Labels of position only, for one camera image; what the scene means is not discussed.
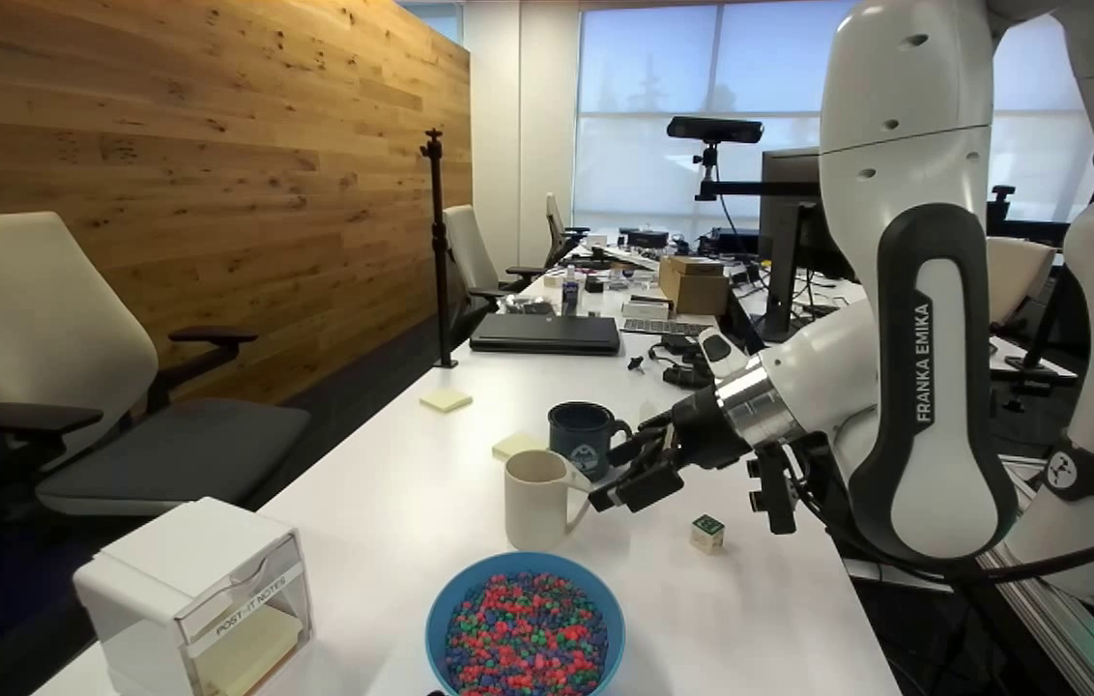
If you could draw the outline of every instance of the cup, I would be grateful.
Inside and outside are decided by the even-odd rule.
[[[549,449],[567,457],[583,478],[601,484],[610,475],[610,435],[631,425],[596,401],[561,401],[549,408]]]
[[[587,513],[587,495],[567,513],[567,492],[583,492],[561,453],[525,449],[506,460],[506,541],[515,549],[555,549]]]

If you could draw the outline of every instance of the blue bowl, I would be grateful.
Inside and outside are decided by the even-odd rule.
[[[605,636],[606,636],[606,662],[601,669],[601,687],[605,691],[610,685],[610,675],[619,674],[623,662],[623,609],[619,598],[610,596],[610,589],[593,575],[583,563],[574,563],[566,558],[555,551],[504,551],[504,558],[486,558],[481,563],[470,563],[461,575],[451,575],[442,596],[431,607],[431,623],[424,623],[424,654],[431,654],[431,669],[435,675],[446,685],[446,691],[461,691],[448,675],[446,675],[446,636],[451,626],[451,614],[461,609],[461,604],[471,596],[471,589],[486,584],[490,575],[561,575],[567,580],[601,614],[605,623]]]

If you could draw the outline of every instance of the small white box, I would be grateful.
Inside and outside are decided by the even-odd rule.
[[[115,691],[250,691],[314,634],[299,535],[217,500],[105,545],[74,584]]]

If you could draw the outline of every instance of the desk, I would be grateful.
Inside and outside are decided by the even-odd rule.
[[[628,371],[628,355],[476,355],[423,375],[263,513],[307,549],[316,636],[269,685],[271,696],[431,691],[424,614],[464,563],[506,551],[504,466],[490,444],[546,434],[555,401],[587,398],[638,420],[682,389]],[[431,385],[461,385],[471,407],[435,413]],[[558,551],[601,572],[628,614],[615,691],[896,691],[883,644],[821,523],[772,538],[752,513],[741,466],[686,470],[687,487],[642,513],[587,513]],[[687,545],[698,513],[726,523],[726,549]],[[61,669],[48,696],[111,691],[100,651]]]

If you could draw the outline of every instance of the wood paneling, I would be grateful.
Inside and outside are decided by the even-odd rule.
[[[424,132],[471,201],[470,53],[395,0],[0,0],[0,211],[53,210],[203,395],[289,398],[435,308]]]

